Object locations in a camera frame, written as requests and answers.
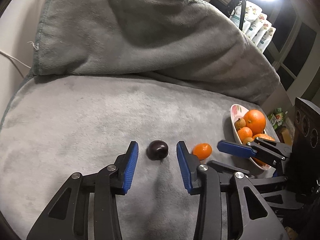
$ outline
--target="dark round fruit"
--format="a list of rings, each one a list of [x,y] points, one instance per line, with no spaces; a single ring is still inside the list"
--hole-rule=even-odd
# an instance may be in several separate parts
[[[152,161],[159,161],[167,157],[168,145],[164,141],[153,141],[147,148],[147,156]]]

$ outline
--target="bowl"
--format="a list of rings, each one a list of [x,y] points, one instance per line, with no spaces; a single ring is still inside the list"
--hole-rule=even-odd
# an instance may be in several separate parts
[[[246,109],[244,106],[238,105],[238,104],[234,104],[231,106],[230,108],[230,119],[231,119],[231,124],[232,124],[232,131],[233,131],[233,136],[235,137],[235,140],[237,143],[242,144],[242,142],[240,141],[240,138],[238,136],[238,133],[236,131],[236,127],[235,127],[235,121],[237,121],[239,118],[243,118],[243,116],[248,112],[249,110]],[[257,164],[252,158],[249,158],[249,160],[256,165],[259,169],[263,170],[263,171],[267,171],[268,169],[271,168],[271,166],[269,166],[268,164],[265,164],[263,166]]]

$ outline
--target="white cable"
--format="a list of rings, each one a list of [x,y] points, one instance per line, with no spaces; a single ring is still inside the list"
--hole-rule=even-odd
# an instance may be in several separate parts
[[[2,54],[3,56],[5,56],[5,57],[7,57],[7,58],[9,58],[9,59],[13,59],[13,60],[18,61],[20,64],[24,65],[24,66],[27,67],[27,68],[31,68],[31,67],[29,67],[28,65],[24,64],[23,62],[21,62],[20,60],[18,60],[17,58],[12,57],[12,56],[10,56],[9,54],[7,54],[7,53],[5,53],[5,52],[3,52],[3,51],[1,51],[1,50],[0,50],[0,54]]]

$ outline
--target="fruit bowl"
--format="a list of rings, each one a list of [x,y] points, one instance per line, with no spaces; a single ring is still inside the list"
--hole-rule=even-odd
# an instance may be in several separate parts
[[[235,137],[235,140],[237,143],[242,144],[238,133],[236,131],[235,127],[235,121],[237,121],[239,118],[243,118],[243,116],[248,112],[249,110],[246,109],[244,106],[234,104],[230,108],[230,118],[231,118],[231,124],[232,124],[232,131],[233,131],[233,136]],[[249,160],[256,165],[259,169],[266,171],[271,168],[271,166],[265,164],[263,166],[257,164],[252,158],[249,158]]]

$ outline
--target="folded blanket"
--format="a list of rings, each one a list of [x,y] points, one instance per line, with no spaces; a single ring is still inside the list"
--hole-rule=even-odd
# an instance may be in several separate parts
[[[261,104],[279,84],[266,58],[203,0],[46,0],[34,73],[127,74]]]

